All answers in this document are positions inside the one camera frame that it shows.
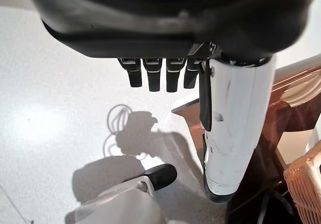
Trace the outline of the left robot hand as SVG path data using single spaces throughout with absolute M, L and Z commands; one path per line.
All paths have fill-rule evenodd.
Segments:
M 116 58 L 132 87 L 149 71 L 167 91 L 199 79 L 204 187 L 213 202 L 237 191 L 264 125 L 274 54 L 303 33 L 313 0 L 32 0 L 46 30 L 93 58 Z

